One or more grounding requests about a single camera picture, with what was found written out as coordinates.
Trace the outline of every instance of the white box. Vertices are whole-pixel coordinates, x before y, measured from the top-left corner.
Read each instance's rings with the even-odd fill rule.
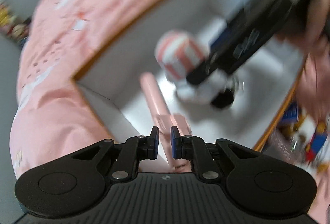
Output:
[[[150,71],[172,113],[181,113],[192,133],[205,142],[227,138],[260,150],[290,102],[304,64],[303,56],[290,45],[270,40],[236,72],[244,91],[224,110],[182,103],[175,96],[158,66],[154,49],[168,30],[184,29],[209,44],[226,26],[225,18],[246,0],[162,0],[124,28],[96,53],[74,77],[85,100],[102,120],[116,142],[131,136],[149,135],[153,124],[139,75]],[[157,165],[144,170],[167,168],[160,145]]]

